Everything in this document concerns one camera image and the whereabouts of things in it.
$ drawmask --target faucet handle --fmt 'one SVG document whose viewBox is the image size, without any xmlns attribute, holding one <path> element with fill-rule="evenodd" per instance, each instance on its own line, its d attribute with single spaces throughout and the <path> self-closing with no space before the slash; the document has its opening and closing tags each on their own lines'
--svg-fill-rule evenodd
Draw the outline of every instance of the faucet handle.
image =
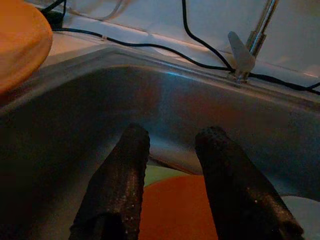
<svg viewBox="0 0 320 240">
<path fill-rule="evenodd" d="M 228 38 L 232 48 L 233 57 L 237 63 L 237 70 L 244 73 L 251 72 L 255 66 L 256 58 L 250 53 L 248 48 L 234 31 L 229 32 Z"/>
</svg>

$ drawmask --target sink basin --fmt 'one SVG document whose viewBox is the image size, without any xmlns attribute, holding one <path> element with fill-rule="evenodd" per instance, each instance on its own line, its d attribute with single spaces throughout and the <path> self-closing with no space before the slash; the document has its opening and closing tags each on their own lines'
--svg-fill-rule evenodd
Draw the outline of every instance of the sink basin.
<svg viewBox="0 0 320 240">
<path fill-rule="evenodd" d="M 221 126 L 281 195 L 320 200 L 320 105 L 311 100 L 116 46 L 42 68 L 7 99 L 0 235 L 68 239 L 92 174 L 132 122 L 149 131 L 154 159 L 195 174 L 195 135 Z"/>
</svg>

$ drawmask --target chrome faucet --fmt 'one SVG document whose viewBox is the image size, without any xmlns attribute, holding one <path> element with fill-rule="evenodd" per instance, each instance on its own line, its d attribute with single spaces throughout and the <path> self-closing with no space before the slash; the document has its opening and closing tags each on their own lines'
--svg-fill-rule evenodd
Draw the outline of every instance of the chrome faucet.
<svg viewBox="0 0 320 240">
<path fill-rule="evenodd" d="M 237 68 L 232 78 L 237 82 L 246 82 L 250 71 L 254 68 L 256 57 L 266 39 L 265 31 L 276 10 L 279 0 L 268 0 L 260 20 L 254 31 L 251 32 L 246 45 L 242 43 L 235 32 L 228 35 L 233 56 L 237 63 Z"/>
</svg>

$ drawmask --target orange plate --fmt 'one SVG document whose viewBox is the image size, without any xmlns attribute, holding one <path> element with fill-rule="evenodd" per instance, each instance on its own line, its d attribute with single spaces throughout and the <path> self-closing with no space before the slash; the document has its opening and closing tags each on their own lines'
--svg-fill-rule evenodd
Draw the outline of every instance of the orange plate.
<svg viewBox="0 0 320 240">
<path fill-rule="evenodd" d="M 25 81 L 46 59 L 53 33 L 39 10 L 22 0 L 1 0 L 0 94 Z"/>
<path fill-rule="evenodd" d="M 140 240 L 217 240 L 203 176 L 180 176 L 144 189 Z"/>
</svg>

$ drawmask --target stainless steel sink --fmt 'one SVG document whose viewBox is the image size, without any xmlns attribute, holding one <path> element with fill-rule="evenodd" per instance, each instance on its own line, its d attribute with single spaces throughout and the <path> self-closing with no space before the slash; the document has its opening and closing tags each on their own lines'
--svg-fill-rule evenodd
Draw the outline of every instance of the stainless steel sink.
<svg viewBox="0 0 320 240">
<path fill-rule="evenodd" d="M 131 122 L 149 131 L 153 158 L 197 174 L 195 135 L 221 126 L 280 194 L 320 200 L 320 104 L 311 100 L 124 47 L 40 69 L 7 97 L 0 234 L 67 239 L 89 179 Z"/>
</svg>

